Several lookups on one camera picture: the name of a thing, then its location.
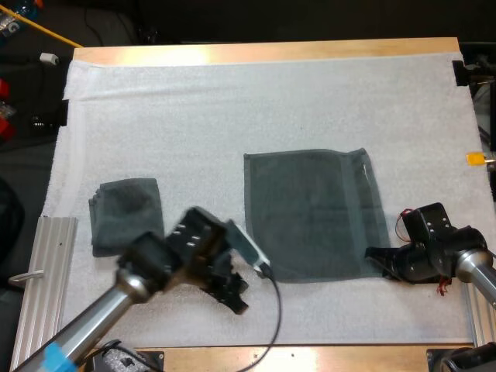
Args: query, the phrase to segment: white towel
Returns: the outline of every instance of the white towel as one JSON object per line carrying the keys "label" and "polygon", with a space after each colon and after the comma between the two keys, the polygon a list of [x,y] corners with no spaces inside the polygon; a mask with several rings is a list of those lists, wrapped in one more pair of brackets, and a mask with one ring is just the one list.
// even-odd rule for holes
{"label": "white towel", "polygon": [[[458,53],[197,67],[98,67],[74,61],[67,128],[60,131],[46,215],[79,225],[64,324],[113,282],[114,259],[91,255],[88,199],[103,182],[155,177],[165,229],[200,205],[243,224],[243,154],[364,147],[374,166],[391,242],[398,213],[442,202],[451,222],[496,243],[496,217],[468,88],[457,87]],[[181,286],[134,306],[105,339],[134,346],[267,343],[276,299],[237,257],[250,308],[234,315]],[[462,284],[380,278],[282,284],[280,344],[471,341]]]}

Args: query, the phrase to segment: folded gray towel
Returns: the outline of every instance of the folded gray towel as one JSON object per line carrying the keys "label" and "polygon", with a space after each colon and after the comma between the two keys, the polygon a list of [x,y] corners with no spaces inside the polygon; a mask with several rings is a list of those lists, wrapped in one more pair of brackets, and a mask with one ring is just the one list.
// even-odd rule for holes
{"label": "folded gray towel", "polygon": [[390,246],[364,149],[245,154],[248,233],[286,282],[376,277],[368,246]]}
{"label": "folded gray towel", "polygon": [[122,254],[137,237],[164,236],[157,180],[130,178],[101,184],[89,201],[93,256]]}

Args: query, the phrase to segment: blue tape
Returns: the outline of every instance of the blue tape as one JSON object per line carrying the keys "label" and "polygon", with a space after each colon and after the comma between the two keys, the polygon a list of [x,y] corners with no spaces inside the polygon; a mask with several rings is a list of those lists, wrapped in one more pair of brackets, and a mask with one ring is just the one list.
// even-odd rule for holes
{"label": "blue tape", "polygon": [[46,372],[76,372],[78,369],[71,360],[65,357],[57,343],[51,343],[43,351],[45,360],[43,368]]}

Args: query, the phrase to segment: table surface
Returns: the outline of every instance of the table surface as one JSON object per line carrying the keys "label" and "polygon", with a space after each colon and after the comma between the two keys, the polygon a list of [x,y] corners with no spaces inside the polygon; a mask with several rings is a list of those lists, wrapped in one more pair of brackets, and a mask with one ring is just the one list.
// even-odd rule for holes
{"label": "table surface", "polygon": [[[194,66],[276,60],[382,57],[459,52],[456,38],[340,40],[180,46],[116,46],[74,50],[74,59],[101,65]],[[278,346],[257,371],[427,371],[428,348],[470,345]],[[235,371],[252,363],[263,347],[164,348],[169,371]]]}

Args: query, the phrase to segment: yellow cable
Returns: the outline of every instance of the yellow cable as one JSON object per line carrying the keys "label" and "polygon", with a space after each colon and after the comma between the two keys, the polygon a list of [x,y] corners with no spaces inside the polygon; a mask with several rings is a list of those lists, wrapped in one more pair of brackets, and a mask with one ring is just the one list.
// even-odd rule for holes
{"label": "yellow cable", "polygon": [[10,15],[14,18],[17,18],[19,21],[23,21],[24,23],[27,23],[28,25],[34,27],[35,29],[38,29],[42,33],[50,35],[50,36],[54,37],[55,39],[58,39],[60,41],[63,41],[64,43],[71,45],[74,48],[83,48],[83,46],[81,44],[78,44],[72,40],[66,39],[65,37],[59,35],[58,33],[55,33],[53,31],[50,31],[49,29],[46,29],[43,26],[40,26],[38,23],[35,23],[32,20],[27,19],[27,18],[23,17],[22,15],[19,15],[19,14],[13,12],[9,8],[6,8],[5,6],[3,6],[1,4],[0,4],[0,10],[2,10],[3,12],[7,13],[8,15]]}

